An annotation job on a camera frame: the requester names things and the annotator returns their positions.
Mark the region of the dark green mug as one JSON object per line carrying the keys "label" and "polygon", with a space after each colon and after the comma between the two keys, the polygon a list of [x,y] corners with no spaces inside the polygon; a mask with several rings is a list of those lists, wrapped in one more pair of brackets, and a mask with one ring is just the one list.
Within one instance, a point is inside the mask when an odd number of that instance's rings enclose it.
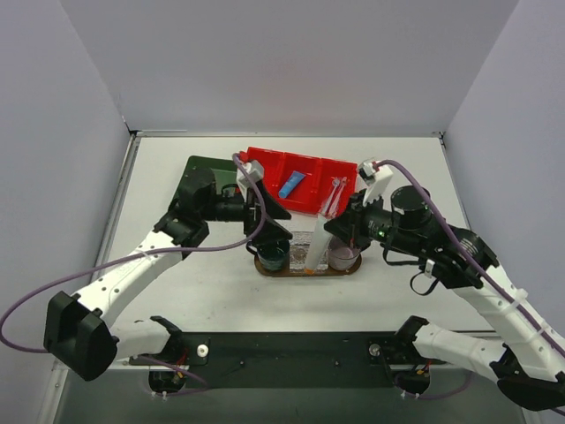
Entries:
{"label": "dark green mug", "polygon": [[259,261],[263,269],[271,272],[283,269],[290,255],[290,242],[288,240],[257,246],[249,242],[245,245],[245,248]]}

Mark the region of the clear acrylic toothbrush holder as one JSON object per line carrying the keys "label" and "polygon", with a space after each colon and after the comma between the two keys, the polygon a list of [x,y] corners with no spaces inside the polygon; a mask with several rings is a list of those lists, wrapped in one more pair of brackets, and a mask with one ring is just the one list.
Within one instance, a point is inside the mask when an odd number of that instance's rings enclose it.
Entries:
{"label": "clear acrylic toothbrush holder", "polygon": [[293,273],[302,272],[305,268],[305,259],[312,242],[312,231],[293,231],[293,238],[290,240],[290,271]]}

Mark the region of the lilac mug black handle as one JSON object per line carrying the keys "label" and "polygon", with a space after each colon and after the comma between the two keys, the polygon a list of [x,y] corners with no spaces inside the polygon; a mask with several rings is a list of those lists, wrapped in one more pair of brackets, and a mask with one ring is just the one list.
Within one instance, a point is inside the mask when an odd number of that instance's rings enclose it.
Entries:
{"label": "lilac mug black handle", "polygon": [[359,254],[356,247],[350,247],[339,238],[332,238],[328,245],[328,265],[332,269],[345,271],[354,265]]}

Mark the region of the white toothpaste tube orange cap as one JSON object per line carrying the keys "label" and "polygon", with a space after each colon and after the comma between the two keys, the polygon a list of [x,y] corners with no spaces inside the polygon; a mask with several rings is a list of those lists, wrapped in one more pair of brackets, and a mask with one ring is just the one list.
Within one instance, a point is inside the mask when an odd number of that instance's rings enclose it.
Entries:
{"label": "white toothpaste tube orange cap", "polygon": [[312,242],[305,259],[304,271],[307,275],[313,275],[315,273],[324,253],[328,249],[332,235],[325,230],[327,221],[328,219],[325,216],[317,215]]}

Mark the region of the blue white toothpaste tube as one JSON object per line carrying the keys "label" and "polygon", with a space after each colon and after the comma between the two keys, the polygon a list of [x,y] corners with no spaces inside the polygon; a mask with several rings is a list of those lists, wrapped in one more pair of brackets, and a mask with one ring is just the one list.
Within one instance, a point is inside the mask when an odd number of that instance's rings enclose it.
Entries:
{"label": "blue white toothpaste tube", "polygon": [[288,179],[284,182],[278,192],[281,199],[287,199],[288,196],[297,188],[297,186],[304,180],[305,174],[294,170],[291,172]]}

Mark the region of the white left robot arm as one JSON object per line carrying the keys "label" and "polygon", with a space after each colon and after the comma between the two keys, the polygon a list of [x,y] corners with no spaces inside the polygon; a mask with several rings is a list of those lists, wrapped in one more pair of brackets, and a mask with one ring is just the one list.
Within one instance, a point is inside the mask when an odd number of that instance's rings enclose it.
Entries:
{"label": "white left robot arm", "polygon": [[235,191],[220,193],[211,169],[186,170],[167,212],[131,260],[72,295],[61,291],[49,300],[44,348],[85,381],[123,357],[149,353],[161,363],[176,360],[182,332],[167,320],[156,316],[131,329],[114,324],[159,275],[200,246],[211,222],[242,223],[244,242],[254,246],[290,240],[291,233],[279,223],[291,214],[267,192],[262,178],[262,171],[249,164],[237,174]]}

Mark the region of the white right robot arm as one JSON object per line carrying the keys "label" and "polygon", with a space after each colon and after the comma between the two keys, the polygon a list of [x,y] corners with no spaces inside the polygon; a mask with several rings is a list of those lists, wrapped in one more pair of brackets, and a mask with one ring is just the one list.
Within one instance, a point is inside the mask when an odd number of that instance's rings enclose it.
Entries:
{"label": "white right robot arm", "polygon": [[453,226],[429,192],[411,185],[395,190],[390,207],[350,197],[344,212],[326,230],[341,241],[382,254],[405,255],[401,263],[456,295],[465,324],[450,329],[429,318],[410,316],[396,332],[399,345],[419,357],[447,362],[495,383],[501,393],[531,411],[564,406],[564,338],[548,325],[517,288],[486,242],[473,231]]}

